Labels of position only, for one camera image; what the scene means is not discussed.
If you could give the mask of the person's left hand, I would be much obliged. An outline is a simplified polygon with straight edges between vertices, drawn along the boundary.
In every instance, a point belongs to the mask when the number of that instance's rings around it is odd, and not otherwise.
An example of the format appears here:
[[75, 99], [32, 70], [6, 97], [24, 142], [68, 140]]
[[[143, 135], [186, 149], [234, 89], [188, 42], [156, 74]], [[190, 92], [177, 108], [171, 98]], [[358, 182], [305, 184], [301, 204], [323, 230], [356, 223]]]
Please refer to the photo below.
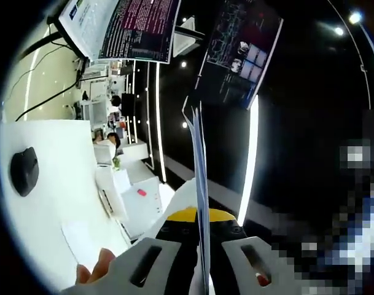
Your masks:
[[104, 277], [109, 270], [110, 263], [115, 259], [113, 252], [107, 248], [102, 248], [99, 252], [98, 261], [93, 271], [90, 272], [84, 265], [78, 264], [76, 267], [76, 284], [93, 283]]

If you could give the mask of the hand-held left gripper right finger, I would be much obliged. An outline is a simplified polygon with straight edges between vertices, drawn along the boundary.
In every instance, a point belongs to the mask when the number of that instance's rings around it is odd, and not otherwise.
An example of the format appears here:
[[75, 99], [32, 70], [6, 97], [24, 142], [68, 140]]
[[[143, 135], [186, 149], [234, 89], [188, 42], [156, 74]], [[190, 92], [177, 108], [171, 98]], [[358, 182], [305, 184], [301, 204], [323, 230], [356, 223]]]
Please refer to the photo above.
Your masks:
[[226, 211], [211, 208], [210, 220], [210, 275], [216, 294], [239, 294], [240, 289], [232, 264], [222, 246], [224, 242], [247, 237], [236, 218]]

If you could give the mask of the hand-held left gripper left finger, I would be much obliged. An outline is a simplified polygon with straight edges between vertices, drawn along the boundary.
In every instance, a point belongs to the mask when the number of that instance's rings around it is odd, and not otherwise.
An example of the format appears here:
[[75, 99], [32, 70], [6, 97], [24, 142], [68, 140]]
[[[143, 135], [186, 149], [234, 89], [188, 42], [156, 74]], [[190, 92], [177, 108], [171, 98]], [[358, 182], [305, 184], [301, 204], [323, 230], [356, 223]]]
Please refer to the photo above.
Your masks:
[[62, 294], [201, 294], [197, 209], [167, 217], [156, 237], [146, 237], [112, 260], [107, 274]]

